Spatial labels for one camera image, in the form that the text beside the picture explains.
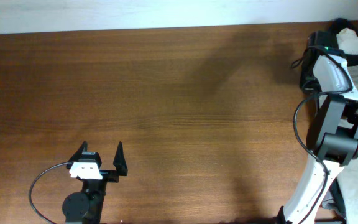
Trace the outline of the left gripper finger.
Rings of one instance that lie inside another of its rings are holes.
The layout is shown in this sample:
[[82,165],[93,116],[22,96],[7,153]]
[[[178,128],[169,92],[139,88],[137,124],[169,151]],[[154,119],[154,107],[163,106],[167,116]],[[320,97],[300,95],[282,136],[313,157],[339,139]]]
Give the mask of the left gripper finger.
[[124,157],[124,150],[123,150],[123,145],[122,145],[121,141],[119,142],[119,144],[117,146],[116,153],[114,156],[113,165],[116,168],[116,172],[117,172],[118,176],[127,176],[128,168],[127,168],[126,160]]
[[67,169],[71,169],[74,162],[78,162],[81,158],[81,155],[83,152],[86,152],[88,150],[88,143],[87,141],[84,141],[79,149],[69,158],[67,161]]

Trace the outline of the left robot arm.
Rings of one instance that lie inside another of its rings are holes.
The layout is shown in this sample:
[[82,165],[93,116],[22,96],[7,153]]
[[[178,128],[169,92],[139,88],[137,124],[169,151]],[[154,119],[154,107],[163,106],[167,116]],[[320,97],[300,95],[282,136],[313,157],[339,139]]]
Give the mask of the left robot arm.
[[66,197],[62,205],[65,223],[100,224],[108,183],[118,183],[128,174],[123,145],[117,146],[113,160],[114,170],[101,169],[98,152],[88,150],[85,141],[69,158],[66,168],[70,177],[82,181],[82,188]]

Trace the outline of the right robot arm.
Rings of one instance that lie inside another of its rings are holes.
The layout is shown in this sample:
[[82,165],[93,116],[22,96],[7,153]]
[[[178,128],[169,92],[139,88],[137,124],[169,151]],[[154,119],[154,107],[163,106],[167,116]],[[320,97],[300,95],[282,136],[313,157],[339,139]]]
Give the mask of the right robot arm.
[[317,102],[316,114],[301,147],[307,152],[305,171],[291,199],[280,208],[277,223],[314,223],[336,177],[358,158],[358,90],[336,37],[317,31],[309,35],[302,58],[300,88]]

